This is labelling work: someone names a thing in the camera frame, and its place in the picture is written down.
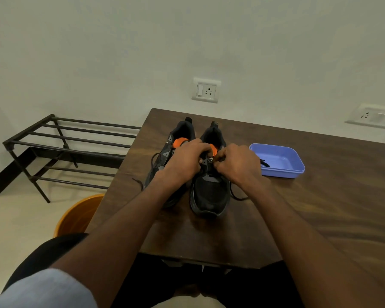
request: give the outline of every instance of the sneaker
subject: sneaker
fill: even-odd
[[[149,185],[153,180],[155,174],[162,170],[165,165],[168,163],[176,148],[180,147],[185,142],[195,139],[194,127],[192,124],[192,119],[186,117],[184,121],[180,121],[175,129],[171,131],[168,136],[168,139],[161,150],[161,152],[156,153],[151,158],[151,170],[147,175],[147,179],[144,184],[144,188]],[[172,207],[175,205],[181,198],[181,196],[187,190],[186,186],[181,186],[176,192],[174,192],[169,199],[164,203],[163,207]]]
[[[205,130],[201,140],[210,144],[213,157],[222,148],[226,147],[222,133],[217,122]],[[229,181],[214,168],[212,160],[206,155],[203,159],[200,172],[194,176],[190,189],[190,207],[198,216],[217,217],[220,216],[230,202]]]

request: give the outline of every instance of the tiled floor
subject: tiled floor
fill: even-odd
[[[35,173],[48,159],[37,159],[29,167]],[[71,167],[64,161],[57,166]],[[116,169],[80,164],[80,169],[115,173]],[[45,177],[108,186],[112,177],[82,173],[48,171]],[[40,181],[51,203],[41,197],[25,175],[21,174],[0,194],[0,292],[15,268],[41,243],[52,238],[54,228],[63,213],[82,198],[103,193],[102,189],[71,186]],[[224,307],[217,300],[199,296],[180,296],[157,307]]]

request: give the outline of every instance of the table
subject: table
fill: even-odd
[[[376,142],[152,109],[88,232],[140,192],[131,178],[145,180],[152,155],[186,116],[192,118],[197,137],[217,121],[227,144],[294,148],[305,173],[296,179],[271,178],[274,186],[336,248],[385,285],[385,144]],[[205,220],[191,211],[187,194],[175,207],[161,210],[141,252],[242,268],[260,268],[281,259],[251,201],[231,199],[221,217]]]

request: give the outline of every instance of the forearm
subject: forearm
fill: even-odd
[[[301,218],[268,179],[242,188],[262,214],[306,307],[385,307],[385,289]]]
[[[156,175],[143,192],[52,265],[90,289],[100,308],[111,306],[159,210],[179,187],[160,178]]]

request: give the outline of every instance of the person's left hand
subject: person's left hand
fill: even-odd
[[[182,186],[200,171],[200,163],[202,162],[200,155],[204,151],[208,151],[212,156],[210,145],[202,142],[201,139],[196,138],[190,142],[185,142],[175,149],[174,155],[164,169],[159,171],[162,172],[159,176]]]

